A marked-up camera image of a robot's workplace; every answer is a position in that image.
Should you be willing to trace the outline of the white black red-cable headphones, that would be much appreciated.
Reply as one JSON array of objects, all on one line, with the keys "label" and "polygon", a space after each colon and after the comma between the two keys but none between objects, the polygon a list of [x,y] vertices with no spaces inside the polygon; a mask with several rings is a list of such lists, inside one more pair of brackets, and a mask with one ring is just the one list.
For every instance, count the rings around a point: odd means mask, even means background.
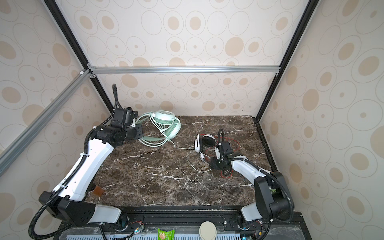
[{"label": "white black red-cable headphones", "polygon": [[[224,136],[224,131],[222,129],[219,130],[217,137],[214,137],[213,135],[210,135],[210,134],[197,135],[197,138],[195,139],[195,151],[198,154],[200,154],[201,160],[203,162],[209,164],[209,166],[210,166],[211,157],[208,154],[206,154],[205,148],[214,149],[214,152],[215,152],[215,147],[220,142],[229,142],[228,138],[226,138]],[[233,168],[230,171],[221,171],[221,177],[225,178],[225,179],[229,179],[232,176],[233,171],[234,171]]]}]

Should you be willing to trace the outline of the mint green headphones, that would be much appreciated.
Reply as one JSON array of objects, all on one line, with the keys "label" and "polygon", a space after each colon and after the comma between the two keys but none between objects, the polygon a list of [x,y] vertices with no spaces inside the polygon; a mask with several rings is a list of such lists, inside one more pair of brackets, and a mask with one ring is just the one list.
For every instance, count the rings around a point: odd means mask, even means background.
[{"label": "mint green headphones", "polygon": [[172,141],[172,139],[178,134],[182,127],[180,119],[177,118],[174,113],[165,110],[148,112],[138,117],[137,120],[135,120],[135,124],[137,126],[141,125],[146,120],[149,120],[156,127],[162,137],[155,138],[143,136],[141,139],[139,139],[143,145],[147,147],[158,148],[170,142],[173,144],[175,149],[192,150],[192,148],[176,147],[175,143]]}]

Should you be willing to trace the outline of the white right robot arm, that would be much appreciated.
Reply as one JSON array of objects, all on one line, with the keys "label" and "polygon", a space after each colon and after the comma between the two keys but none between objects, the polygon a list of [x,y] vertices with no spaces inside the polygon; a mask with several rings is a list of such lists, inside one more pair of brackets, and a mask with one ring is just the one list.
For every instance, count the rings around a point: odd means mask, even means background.
[{"label": "white right robot arm", "polygon": [[247,157],[236,154],[227,141],[218,143],[215,153],[216,156],[211,158],[211,169],[237,172],[254,186],[255,202],[241,209],[246,222],[279,220],[289,223],[293,219],[294,201],[280,172],[265,170]]}]

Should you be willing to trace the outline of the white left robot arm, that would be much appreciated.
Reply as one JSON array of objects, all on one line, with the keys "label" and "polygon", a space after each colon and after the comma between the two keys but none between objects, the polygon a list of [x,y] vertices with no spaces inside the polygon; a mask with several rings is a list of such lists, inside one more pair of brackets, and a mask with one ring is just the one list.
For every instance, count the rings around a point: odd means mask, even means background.
[{"label": "white left robot arm", "polygon": [[[129,218],[120,207],[96,205],[85,202],[84,199],[91,190],[90,187],[99,168],[112,151],[126,140],[142,137],[143,130],[140,124],[129,126],[124,130],[106,125],[93,128],[87,134],[84,151],[71,171],[51,192],[45,191],[40,195],[39,201],[42,207],[30,222],[29,236],[34,240],[44,240],[72,227],[96,223],[112,224],[118,230],[125,230]],[[37,234],[35,226],[44,211],[66,222],[67,226],[50,234]]]}]

